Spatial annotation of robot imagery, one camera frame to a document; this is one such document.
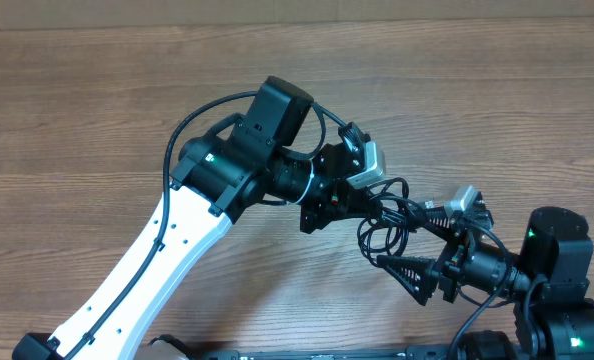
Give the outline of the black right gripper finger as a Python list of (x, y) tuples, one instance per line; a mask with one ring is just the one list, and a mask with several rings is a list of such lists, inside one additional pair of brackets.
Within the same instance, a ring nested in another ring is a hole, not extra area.
[(443, 206), (426, 208), (422, 204), (411, 205), (413, 227), (423, 228), (434, 235), (453, 235), (454, 225)]
[(427, 304), (438, 284), (439, 274), (434, 270), (435, 263), (435, 260), (423, 257), (377, 257), (377, 264), (421, 306)]

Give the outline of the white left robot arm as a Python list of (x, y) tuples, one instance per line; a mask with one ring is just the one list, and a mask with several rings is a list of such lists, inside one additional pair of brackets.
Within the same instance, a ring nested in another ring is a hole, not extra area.
[(50, 333), (28, 333), (16, 359), (130, 359), (198, 259), (257, 204), (296, 205), (300, 228), (366, 216), (370, 185), (386, 174), (381, 148), (354, 123), (340, 142), (308, 153), (293, 142), (309, 113), (331, 118), (302, 89), (269, 77), (234, 113), (182, 147), (169, 143), (160, 202), (101, 286)]

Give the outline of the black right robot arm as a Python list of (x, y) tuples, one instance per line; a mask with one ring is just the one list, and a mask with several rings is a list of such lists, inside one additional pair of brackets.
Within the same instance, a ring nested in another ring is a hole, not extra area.
[(594, 251), (586, 219), (560, 207), (535, 209), (519, 253), (492, 232), (481, 200), (458, 209), (430, 209), (426, 229), (446, 245), (437, 259), (380, 255), (379, 267), (421, 305), (437, 290), (452, 302), (462, 287), (487, 293), (483, 312), (512, 304), (512, 343), (503, 332), (473, 332), (464, 324), (448, 346), (449, 359), (594, 359), (594, 300), (588, 269)]

